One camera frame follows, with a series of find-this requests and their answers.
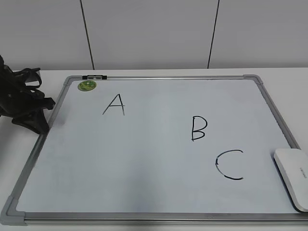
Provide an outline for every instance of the whiteboard frame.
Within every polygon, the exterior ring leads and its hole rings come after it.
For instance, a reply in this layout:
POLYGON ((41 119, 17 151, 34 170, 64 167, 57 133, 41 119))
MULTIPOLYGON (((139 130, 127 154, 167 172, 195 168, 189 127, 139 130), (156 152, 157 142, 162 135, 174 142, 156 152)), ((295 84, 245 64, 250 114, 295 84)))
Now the whiteboard frame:
MULTIPOLYGON (((256 75, 243 76, 168 76, 168 77, 107 77, 104 75, 69 76, 58 97, 57 104, 49 119, 52 126, 63 100, 73 81, 94 79, 95 81, 107 80, 151 80, 151 79, 211 79, 211 80, 243 80, 250 79, 256 83, 264 100, 269 106, 280 129, 282 130, 291 148, 299 149, 299 146, 280 115, 274 102, 266 91, 262 80, 256 75)), ((18 199, 26 185, 28 177, 38 159, 47 135, 40 135, 34 148, 16 182, 16 185, 8 197, 0 215, 0 221, 5 225, 27 225, 27 224, 115 224, 115 225, 156 225, 156 224, 230 224, 230 225, 290 225, 308 224, 308 213, 288 214, 257 214, 257 213, 50 213, 50 212, 26 212, 17 211, 18 199)))

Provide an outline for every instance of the whiteboard eraser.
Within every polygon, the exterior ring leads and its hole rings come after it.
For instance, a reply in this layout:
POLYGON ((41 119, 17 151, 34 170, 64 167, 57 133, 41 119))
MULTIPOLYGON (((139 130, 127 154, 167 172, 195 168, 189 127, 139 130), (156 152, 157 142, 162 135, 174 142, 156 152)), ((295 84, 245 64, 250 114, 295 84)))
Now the whiteboard eraser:
POLYGON ((295 207, 308 212, 308 156, 299 149, 276 149, 274 160, 295 207))

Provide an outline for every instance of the white wall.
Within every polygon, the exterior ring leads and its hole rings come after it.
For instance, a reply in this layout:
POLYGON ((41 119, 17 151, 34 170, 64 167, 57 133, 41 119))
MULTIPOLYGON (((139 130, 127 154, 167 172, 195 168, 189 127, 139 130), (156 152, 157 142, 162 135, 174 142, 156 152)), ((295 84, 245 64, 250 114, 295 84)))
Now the white wall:
POLYGON ((205 68, 217 0, 83 0, 96 69, 205 68))
MULTIPOLYGON (((218 0, 82 0, 96 69, 206 68, 218 0)), ((220 0, 209 68, 308 67, 308 0, 220 0)), ((0 0, 13 69, 92 69, 79 0, 0 0)))
POLYGON ((91 69, 78 0, 0 0, 0 54, 12 69, 91 69))
POLYGON ((308 0, 221 0, 210 68, 308 67, 308 0))

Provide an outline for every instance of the green magnet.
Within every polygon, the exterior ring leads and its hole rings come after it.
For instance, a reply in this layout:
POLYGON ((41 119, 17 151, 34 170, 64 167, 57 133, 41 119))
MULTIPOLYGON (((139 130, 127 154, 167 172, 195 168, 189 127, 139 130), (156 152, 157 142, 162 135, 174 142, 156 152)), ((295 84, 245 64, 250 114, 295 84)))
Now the green magnet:
POLYGON ((93 80, 86 80, 78 84, 78 89, 80 91, 89 91, 96 88, 96 82, 93 80))

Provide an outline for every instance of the white table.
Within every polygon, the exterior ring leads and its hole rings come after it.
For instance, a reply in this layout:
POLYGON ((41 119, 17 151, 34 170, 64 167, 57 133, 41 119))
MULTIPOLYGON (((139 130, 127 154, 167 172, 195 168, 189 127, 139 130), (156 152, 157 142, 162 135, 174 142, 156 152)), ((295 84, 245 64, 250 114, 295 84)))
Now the white table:
MULTIPOLYGON (((57 99, 64 79, 71 75, 107 76, 221 76, 259 75, 278 110, 303 151, 308 153, 308 68, 254 68, 254 69, 184 69, 184 70, 85 70, 41 71, 40 88, 46 97, 57 99)), ((3 208, 19 174, 35 144, 38 135, 0 118, 0 208, 3 208)), ((2 226, 0 230, 308 230, 308 226, 2 226)))

